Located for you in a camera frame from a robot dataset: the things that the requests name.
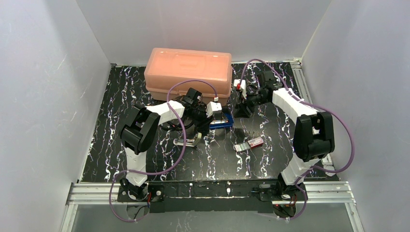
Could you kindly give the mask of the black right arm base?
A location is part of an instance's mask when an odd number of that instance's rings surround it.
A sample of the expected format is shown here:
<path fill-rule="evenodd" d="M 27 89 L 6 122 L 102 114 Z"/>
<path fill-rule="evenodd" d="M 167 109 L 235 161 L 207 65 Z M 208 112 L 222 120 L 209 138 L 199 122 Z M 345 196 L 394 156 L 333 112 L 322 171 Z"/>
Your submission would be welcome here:
<path fill-rule="evenodd" d="M 258 192 L 259 199 L 263 202 L 286 201 L 287 203 L 295 204 L 295 202 L 303 201 L 305 198 L 302 191 L 295 185 L 282 186 L 279 182 L 260 184 L 257 188 L 254 188 L 254 191 Z"/>

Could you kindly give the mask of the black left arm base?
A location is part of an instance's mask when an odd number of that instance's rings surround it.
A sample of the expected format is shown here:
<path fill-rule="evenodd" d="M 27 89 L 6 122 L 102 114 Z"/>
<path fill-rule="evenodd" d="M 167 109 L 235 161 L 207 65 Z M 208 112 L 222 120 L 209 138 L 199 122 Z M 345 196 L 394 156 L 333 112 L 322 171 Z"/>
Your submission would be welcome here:
<path fill-rule="evenodd" d="M 121 203 L 147 203 L 162 202 L 165 198 L 163 186 L 146 184 L 141 188 L 138 195 L 127 187 L 120 186 L 117 194 L 117 201 Z"/>

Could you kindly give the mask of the red white staple box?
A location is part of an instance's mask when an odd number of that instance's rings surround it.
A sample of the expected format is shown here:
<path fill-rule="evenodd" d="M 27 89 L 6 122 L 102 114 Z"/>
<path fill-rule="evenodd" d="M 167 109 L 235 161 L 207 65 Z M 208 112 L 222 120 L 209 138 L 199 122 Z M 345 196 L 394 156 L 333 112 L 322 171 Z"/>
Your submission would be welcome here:
<path fill-rule="evenodd" d="M 258 138 L 254 138 L 246 142 L 243 142 L 241 144 L 235 144 L 234 150 L 236 152 L 243 152 L 243 151 L 247 151 L 252 148 L 255 148 L 255 147 L 262 146 L 263 144 L 264 144 L 263 139 L 261 137 L 258 137 Z"/>

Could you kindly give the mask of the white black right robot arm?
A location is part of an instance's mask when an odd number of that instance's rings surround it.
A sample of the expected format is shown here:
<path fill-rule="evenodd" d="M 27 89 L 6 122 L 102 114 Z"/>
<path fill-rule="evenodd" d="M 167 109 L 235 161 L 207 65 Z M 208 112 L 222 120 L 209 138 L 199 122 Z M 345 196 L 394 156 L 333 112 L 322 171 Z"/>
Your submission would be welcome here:
<path fill-rule="evenodd" d="M 256 106 L 272 103 L 290 118 L 295 124 L 294 155 L 278 181 L 282 187 L 299 185 L 303 182 L 303 173 L 334 151 L 333 117 L 329 112 L 319 112 L 306 105 L 292 89 L 277 81 L 273 73 L 260 73 L 258 81 L 260 86 L 248 94 L 246 82 L 234 80 L 234 89 L 240 94 L 234 117 L 249 118 Z"/>

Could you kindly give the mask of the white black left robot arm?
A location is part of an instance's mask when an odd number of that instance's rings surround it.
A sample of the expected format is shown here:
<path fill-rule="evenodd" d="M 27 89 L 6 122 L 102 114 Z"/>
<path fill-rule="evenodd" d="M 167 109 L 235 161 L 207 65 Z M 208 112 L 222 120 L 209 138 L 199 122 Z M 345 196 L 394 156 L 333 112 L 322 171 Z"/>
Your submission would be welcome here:
<path fill-rule="evenodd" d="M 125 186 L 141 187 L 147 181 L 146 152 L 156 141 L 159 125 L 188 118 L 196 127 L 197 139 L 206 135 L 214 114 L 222 106 L 217 100 L 204 103 L 201 92 L 190 88 L 188 93 L 166 103 L 143 106 L 135 104 L 129 111 L 119 131 L 127 156 L 127 174 L 121 180 Z"/>

